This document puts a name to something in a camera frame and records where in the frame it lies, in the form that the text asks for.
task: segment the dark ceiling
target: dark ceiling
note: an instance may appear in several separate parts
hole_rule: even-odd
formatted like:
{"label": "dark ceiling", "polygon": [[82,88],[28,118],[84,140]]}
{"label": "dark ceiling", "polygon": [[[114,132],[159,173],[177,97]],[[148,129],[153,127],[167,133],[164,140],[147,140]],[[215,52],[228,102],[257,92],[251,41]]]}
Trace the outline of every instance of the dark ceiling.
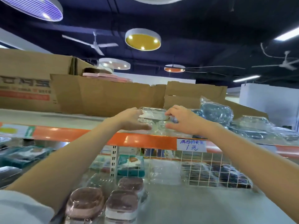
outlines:
{"label": "dark ceiling", "polygon": [[[240,76],[261,75],[256,83],[299,88],[299,70],[282,67],[251,68],[253,65],[281,64],[299,58],[299,37],[274,41],[278,35],[299,26],[299,0],[182,0],[168,5],[149,5],[135,0],[58,0],[64,18],[45,22],[0,3],[0,27],[52,53],[77,56],[87,61],[99,59],[89,46],[69,41],[62,34],[89,43],[96,31],[99,43],[119,46],[103,48],[106,57],[131,63],[131,74],[196,79],[197,83],[238,86]],[[138,51],[126,45],[125,33],[146,28],[162,38],[158,50]],[[187,68],[183,73],[164,71],[166,64]]]}

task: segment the price tag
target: price tag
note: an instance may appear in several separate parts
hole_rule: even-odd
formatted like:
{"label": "price tag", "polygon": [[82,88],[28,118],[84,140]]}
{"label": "price tag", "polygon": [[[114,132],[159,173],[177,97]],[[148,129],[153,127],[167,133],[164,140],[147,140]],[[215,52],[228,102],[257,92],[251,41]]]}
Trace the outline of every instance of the price tag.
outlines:
{"label": "price tag", "polygon": [[203,140],[178,138],[176,140],[176,149],[190,152],[207,152],[207,142]]}
{"label": "price tag", "polygon": [[34,131],[35,131],[35,126],[3,124],[2,127],[0,127],[0,136],[32,138]]}
{"label": "price tag", "polygon": [[275,145],[259,145],[259,146],[269,150],[270,152],[277,153],[277,148]]}

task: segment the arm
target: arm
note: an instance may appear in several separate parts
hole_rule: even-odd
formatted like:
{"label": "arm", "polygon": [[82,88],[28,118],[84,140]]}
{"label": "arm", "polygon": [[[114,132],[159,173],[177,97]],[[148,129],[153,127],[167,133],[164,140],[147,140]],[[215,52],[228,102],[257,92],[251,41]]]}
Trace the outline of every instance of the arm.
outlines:
{"label": "arm", "polygon": [[127,109],[39,162],[6,190],[26,194],[58,211],[77,180],[120,129],[150,130],[137,121],[141,110]]}
{"label": "arm", "polygon": [[218,123],[205,120],[175,105],[167,115],[178,124],[166,127],[192,135],[202,135],[217,145],[278,207],[299,223],[299,165],[239,137]]}

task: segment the ceiling fan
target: ceiling fan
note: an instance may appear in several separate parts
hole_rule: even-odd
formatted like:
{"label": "ceiling fan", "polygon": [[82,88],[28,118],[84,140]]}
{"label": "ceiling fan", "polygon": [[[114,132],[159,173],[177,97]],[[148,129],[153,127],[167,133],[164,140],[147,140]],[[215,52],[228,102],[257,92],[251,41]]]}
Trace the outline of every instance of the ceiling fan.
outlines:
{"label": "ceiling fan", "polygon": [[89,44],[87,42],[84,42],[84,41],[81,41],[81,40],[78,40],[78,39],[75,39],[73,37],[69,37],[69,36],[66,36],[66,35],[62,35],[63,38],[66,38],[66,39],[69,39],[69,40],[72,40],[72,41],[76,41],[76,42],[80,42],[82,44],[85,44],[85,45],[88,45],[90,47],[92,47],[93,49],[95,49],[95,51],[102,55],[102,56],[105,56],[102,52],[102,50],[100,50],[100,48],[107,48],[107,47],[114,47],[114,46],[118,46],[118,44],[116,43],[106,43],[106,44],[98,44],[97,43],[97,34],[96,32],[93,32],[94,36],[95,36],[95,41],[93,42],[93,44]]}
{"label": "ceiling fan", "polygon": [[294,67],[292,64],[299,63],[299,59],[288,62],[287,57],[288,57],[289,53],[290,53],[290,51],[285,51],[284,52],[284,54],[286,56],[285,56],[284,61],[282,62],[282,64],[258,65],[258,66],[252,66],[252,67],[284,67],[284,68],[286,68],[288,70],[291,70],[291,71],[297,70],[297,67]]}

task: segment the white sleeve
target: white sleeve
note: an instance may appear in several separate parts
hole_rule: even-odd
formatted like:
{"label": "white sleeve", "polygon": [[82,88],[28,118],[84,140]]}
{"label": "white sleeve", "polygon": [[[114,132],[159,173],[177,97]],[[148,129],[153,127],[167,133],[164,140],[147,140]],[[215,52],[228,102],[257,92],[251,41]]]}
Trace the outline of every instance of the white sleeve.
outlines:
{"label": "white sleeve", "polygon": [[15,191],[0,190],[0,224],[48,224],[54,210],[30,196]]}

